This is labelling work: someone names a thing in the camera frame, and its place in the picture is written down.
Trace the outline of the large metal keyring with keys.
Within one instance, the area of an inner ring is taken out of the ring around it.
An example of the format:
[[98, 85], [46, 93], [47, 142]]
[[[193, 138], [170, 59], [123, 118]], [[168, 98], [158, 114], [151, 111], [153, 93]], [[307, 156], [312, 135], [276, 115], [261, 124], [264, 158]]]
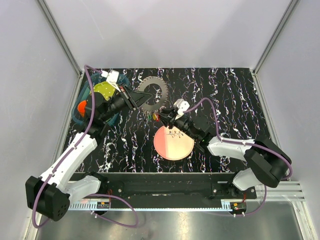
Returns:
[[[160, 92], [157, 92], [155, 94], [149, 92], [149, 90], [151, 90], [154, 85], [157, 86], [157, 90]], [[158, 110], [160, 110], [166, 103], [168, 97], [167, 84], [161, 77], [147, 76], [141, 81], [141, 83], [137, 87], [137, 90], [140, 92], [151, 94], [150, 99], [140, 107], [141, 111], [145, 115], [145, 120], [149, 122], [152, 119], [153, 113], [156, 113]]]

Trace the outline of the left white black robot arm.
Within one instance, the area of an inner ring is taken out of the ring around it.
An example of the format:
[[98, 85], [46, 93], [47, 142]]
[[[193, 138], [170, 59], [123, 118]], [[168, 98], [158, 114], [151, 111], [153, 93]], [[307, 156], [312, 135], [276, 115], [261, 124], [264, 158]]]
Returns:
[[81, 105], [84, 124], [72, 143], [56, 162], [39, 177], [30, 176], [25, 183], [27, 206], [32, 210], [32, 222], [36, 213], [55, 222], [68, 211], [71, 204], [94, 195], [103, 198], [108, 193], [108, 178], [88, 172], [76, 182], [70, 179], [80, 164], [105, 139], [109, 119], [123, 110], [136, 110], [153, 98], [153, 94], [133, 90], [122, 85], [109, 99], [99, 92], [92, 92]]

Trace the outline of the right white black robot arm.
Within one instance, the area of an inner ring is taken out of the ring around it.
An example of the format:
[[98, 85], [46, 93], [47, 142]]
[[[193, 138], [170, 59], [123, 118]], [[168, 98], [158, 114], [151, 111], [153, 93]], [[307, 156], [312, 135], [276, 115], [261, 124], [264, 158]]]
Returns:
[[266, 136], [247, 140], [222, 138], [214, 130], [213, 123], [204, 117], [179, 116], [174, 108], [159, 112], [157, 118], [165, 127], [177, 128], [192, 138], [203, 153], [247, 163], [247, 168], [236, 172], [227, 185], [228, 195], [232, 198], [239, 198], [245, 190], [257, 185], [276, 188], [293, 172], [291, 159]]

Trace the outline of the pink and cream round plate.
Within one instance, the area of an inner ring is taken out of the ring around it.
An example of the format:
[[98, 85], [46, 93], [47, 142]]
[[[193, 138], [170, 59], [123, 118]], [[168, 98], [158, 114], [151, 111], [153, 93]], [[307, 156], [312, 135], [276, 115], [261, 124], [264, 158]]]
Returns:
[[169, 161], [179, 161], [189, 156], [194, 148], [195, 141], [173, 127], [160, 127], [153, 138], [153, 145], [156, 152]]

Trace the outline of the yellow-green dotted plate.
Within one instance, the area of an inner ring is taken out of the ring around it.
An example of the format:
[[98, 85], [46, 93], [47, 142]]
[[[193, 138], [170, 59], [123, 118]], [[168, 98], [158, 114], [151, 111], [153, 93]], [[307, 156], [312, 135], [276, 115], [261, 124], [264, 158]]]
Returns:
[[117, 91], [115, 87], [106, 81], [100, 82], [93, 87], [95, 93], [100, 93], [104, 99], [107, 101], [111, 98]]

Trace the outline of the teal plastic bin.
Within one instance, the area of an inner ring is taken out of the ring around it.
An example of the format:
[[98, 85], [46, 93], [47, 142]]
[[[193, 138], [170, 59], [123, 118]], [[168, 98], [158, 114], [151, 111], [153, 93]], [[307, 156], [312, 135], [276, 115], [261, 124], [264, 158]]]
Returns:
[[[105, 77], [102, 77], [99, 73], [94, 73], [90, 76], [91, 78], [91, 81], [92, 81], [92, 85], [93, 87], [96, 85], [96, 84], [99, 84], [101, 82], [106, 82], [106, 78]], [[129, 82], [129, 79], [123, 75], [123, 74], [119, 74], [118, 76], [118, 80], [117, 80], [117, 84], [118, 85], [126, 85], [126, 86], [130, 86], [130, 82]], [[86, 82], [82, 88], [82, 90], [80, 91], [76, 101], [75, 101], [75, 104], [72, 108], [72, 112], [71, 112], [71, 118], [72, 120], [78, 124], [79, 126], [83, 125], [84, 123], [84, 118], [80, 116], [80, 114], [78, 113], [78, 110], [77, 110], [77, 106], [78, 104], [81, 102], [81, 101], [84, 101], [84, 100], [87, 100], [87, 97], [91, 95], [91, 89], [90, 89], [90, 86], [89, 86], [89, 83]]]

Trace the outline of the orange plastic cup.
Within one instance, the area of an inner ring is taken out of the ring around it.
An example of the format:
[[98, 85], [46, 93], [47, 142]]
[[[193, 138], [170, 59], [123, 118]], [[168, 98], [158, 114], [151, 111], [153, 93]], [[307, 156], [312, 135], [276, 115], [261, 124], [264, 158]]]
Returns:
[[80, 116], [82, 118], [85, 117], [85, 114], [86, 114], [86, 105], [87, 105], [87, 101], [86, 100], [83, 100], [81, 101], [78, 105], [77, 105], [77, 111], [78, 113], [80, 114]]

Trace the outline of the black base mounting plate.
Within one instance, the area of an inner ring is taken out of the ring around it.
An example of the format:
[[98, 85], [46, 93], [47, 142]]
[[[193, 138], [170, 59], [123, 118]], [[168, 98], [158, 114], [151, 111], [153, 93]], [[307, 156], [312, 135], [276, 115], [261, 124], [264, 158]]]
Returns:
[[199, 195], [215, 199], [257, 198], [256, 189], [245, 191], [232, 185], [233, 173], [98, 173], [103, 177], [107, 193], [128, 198], [131, 196]]

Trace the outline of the aluminium front rail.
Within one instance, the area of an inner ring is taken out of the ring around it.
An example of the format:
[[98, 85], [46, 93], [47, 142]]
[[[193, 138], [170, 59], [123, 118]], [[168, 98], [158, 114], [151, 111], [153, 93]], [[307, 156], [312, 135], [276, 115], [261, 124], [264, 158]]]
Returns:
[[303, 196], [300, 185], [295, 182], [281, 183], [277, 188], [252, 187], [238, 196], [227, 195], [224, 185], [212, 186], [212, 195], [203, 192], [169, 194], [133, 194], [128, 197], [112, 195], [90, 196], [74, 203], [62, 204], [53, 212], [61, 217], [66, 211], [169, 211], [169, 212], [246, 212], [249, 202], [301, 202]]

